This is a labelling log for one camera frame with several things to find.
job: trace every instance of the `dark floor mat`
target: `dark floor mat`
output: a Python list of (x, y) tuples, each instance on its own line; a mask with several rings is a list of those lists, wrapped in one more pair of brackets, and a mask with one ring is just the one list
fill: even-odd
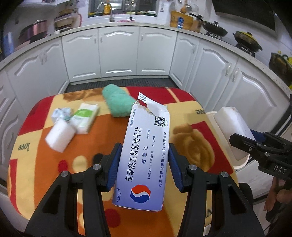
[(96, 81), (96, 82), (88, 82), (88, 83), (83, 83), (83, 84), (78, 84), (78, 85), (68, 85), (67, 89), (65, 90), (65, 93), (105, 87), (108, 84), (114, 84), (117, 86), (152, 86), (152, 87), (178, 88), (177, 85), (170, 78), (141, 78), (141, 79)]

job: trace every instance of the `green towel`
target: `green towel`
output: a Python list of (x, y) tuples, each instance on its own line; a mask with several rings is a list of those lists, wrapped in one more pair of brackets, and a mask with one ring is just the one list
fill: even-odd
[(135, 99), (123, 89), (109, 84), (102, 90), (102, 95), (113, 117), (130, 116)]

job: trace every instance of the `red and blue logo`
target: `red and blue logo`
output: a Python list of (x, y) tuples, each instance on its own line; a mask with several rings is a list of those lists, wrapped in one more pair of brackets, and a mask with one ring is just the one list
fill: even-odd
[(144, 203), (150, 199), (151, 191), (146, 185), (136, 185), (131, 189), (130, 197), (135, 203)]

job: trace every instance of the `colorful tablecloth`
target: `colorful tablecloth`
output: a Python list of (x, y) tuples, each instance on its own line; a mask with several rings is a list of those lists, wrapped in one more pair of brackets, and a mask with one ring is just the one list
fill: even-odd
[[(168, 106), (170, 142), (181, 155), (204, 171), (227, 171), (237, 182), (227, 153), (204, 110), (187, 92), (175, 88), (124, 87), (135, 99), (141, 92)], [(8, 194), (15, 209), (30, 219), (40, 200), (59, 175), (85, 171), (97, 153), (110, 154), (116, 142), (123, 143), (129, 117), (113, 118), (101, 94), (102, 88), (70, 92), (42, 99), (27, 116), (16, 139), (8, 171)], [(71, 107), (76, 111), (83, 102), (97, 101), (98, 115), (86, 135), (75, 135), (63, 153), (52, 150), (45, 137), (53, 126), (54, 109)], [(169, 166), (163, 209), (160, 212), (129, 210), (112, 204), (113, 189), (102, 193), (107, 223), (112, 237), (176, 236), (181, 224), (187, 194), (174, 185)], [(82, 190), (78, 191), (79, 232), (84, 234)], [(207, 192), (206, 223), (211, 221), (211, 192)]]

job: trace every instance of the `qr code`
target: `qr code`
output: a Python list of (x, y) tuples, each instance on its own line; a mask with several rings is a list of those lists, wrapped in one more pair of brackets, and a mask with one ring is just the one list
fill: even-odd
[(159, 117), (159, 116), (155, 116), (154, 125), (165, 128), (165, 118)]

